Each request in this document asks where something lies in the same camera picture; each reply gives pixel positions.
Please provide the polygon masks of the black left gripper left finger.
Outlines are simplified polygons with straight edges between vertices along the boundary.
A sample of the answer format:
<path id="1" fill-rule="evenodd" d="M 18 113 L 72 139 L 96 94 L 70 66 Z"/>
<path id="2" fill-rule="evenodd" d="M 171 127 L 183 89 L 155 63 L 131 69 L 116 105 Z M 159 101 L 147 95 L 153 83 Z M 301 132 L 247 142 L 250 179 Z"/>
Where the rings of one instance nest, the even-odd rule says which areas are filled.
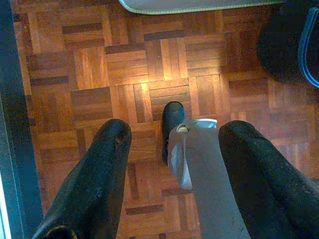
<path id="1" fill-rule="evenodd" d="M 111 119 L 103 124 L 63 181 L 33 238 L 116 238 L 131 141 L 126 122 Z"/>

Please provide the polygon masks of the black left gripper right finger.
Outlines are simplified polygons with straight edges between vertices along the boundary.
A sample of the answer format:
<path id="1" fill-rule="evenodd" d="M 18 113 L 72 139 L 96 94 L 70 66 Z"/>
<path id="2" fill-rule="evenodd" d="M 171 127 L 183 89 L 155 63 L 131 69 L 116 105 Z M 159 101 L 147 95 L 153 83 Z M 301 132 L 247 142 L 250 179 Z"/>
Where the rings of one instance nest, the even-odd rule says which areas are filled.
<path id="1" fill-rule="evenodd" d="M 314 181 L 247 122 L 223 125 L 219 146 L 251 238 L 318 238 L 319 187 Z"/>

